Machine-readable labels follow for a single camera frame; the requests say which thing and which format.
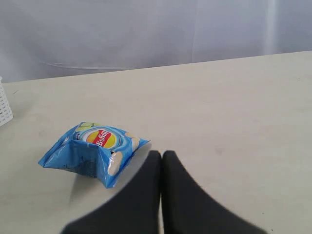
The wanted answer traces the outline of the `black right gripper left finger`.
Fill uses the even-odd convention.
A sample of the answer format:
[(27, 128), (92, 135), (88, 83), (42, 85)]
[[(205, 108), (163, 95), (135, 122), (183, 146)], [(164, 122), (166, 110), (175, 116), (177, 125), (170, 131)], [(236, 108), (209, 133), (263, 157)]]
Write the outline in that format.
[(129, 183), (109, 201), (67, 224), (64, 234), (157, 234), (161, 155), (150, 151)]

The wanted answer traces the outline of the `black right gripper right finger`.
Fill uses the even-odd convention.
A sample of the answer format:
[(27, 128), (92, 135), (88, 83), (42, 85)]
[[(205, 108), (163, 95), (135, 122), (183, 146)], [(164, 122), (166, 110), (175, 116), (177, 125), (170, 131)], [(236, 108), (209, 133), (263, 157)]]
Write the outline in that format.
[(161, 203), (166, 234), (263, 234), (209, 196), (190, 176), (175, 151), (162, 157)]

